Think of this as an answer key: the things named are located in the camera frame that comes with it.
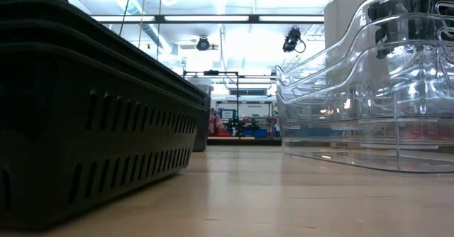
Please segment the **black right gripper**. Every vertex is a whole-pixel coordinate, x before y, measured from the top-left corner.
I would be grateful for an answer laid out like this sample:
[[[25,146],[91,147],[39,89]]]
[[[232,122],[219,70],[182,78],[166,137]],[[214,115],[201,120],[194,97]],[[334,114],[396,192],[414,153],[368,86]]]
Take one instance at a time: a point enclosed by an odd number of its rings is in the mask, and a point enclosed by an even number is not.
[[[371,21],[381,20],[375,32],[375,44],[403,40],[438,42],[438,0],[389,0],[369,5],[367,15]]]

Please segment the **black mesh plastic basket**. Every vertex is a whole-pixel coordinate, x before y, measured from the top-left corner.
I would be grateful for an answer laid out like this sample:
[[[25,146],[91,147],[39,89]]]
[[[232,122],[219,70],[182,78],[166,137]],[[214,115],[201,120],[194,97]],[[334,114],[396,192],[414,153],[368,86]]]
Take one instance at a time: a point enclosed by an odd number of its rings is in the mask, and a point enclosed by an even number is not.
[[[179,91],[205,100],[208,94],[180,77],[126,39],[109,30],[76,6],[63,0],[0,0],[0,20],[38,19],[52,21],[89,36],[118,55],[132,61],[140,77],[153,77]]]
[[[0,46],[0,228],[44,228],[189,164],[204,93],[42,43]]]
[[[0,21],[0,43],[59,45],[132,76],[153,88],[207,107],[206,93],[109,30],[87,33],[61,23],[38,20]]]

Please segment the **smoky gray plastic bin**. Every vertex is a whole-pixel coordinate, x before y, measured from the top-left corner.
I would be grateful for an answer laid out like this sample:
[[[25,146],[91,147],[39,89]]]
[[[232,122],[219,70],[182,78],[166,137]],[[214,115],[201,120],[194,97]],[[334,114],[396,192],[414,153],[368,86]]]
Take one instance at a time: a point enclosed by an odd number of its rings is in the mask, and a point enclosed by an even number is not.
[[[205,93],[203,105],[205,111],[201,115],[201,120],[198,125],[193,149],[194,152],[204,152],[207,147],[207,140],[209,135],[212,84],[211,79],[202,77],[194,77],[190,80],[190,82]]]

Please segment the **black background frame stand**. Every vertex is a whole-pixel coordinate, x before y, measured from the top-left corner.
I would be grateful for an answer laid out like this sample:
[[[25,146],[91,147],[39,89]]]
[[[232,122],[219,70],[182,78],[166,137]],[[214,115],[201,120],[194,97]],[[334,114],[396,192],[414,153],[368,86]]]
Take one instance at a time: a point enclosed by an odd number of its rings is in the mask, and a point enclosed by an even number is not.
[[[208,78],[208,77],[222,77],[222,78],[230,78],[232,76],[236,77],[236,115],[239,114],[239,73],[235,71],[218,71],[218,70],[205,70],[205,71],[187,71],[184,70],[182,76],[190,76],[192,75],[191,78],[188,79],[190,80],[194,77],[200,77],[200,75],[203,75],[203,78]]]

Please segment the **black overhead frame bar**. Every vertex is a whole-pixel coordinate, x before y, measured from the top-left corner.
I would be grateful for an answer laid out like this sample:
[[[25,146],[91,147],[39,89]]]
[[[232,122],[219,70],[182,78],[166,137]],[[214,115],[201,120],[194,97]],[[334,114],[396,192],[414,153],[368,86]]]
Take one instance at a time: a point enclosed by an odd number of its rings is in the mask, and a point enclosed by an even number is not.
[[[92,15],[100,23],[147,23],[147,24],[181,24],[181,23],[302,23],[323,24],[322,15]]]

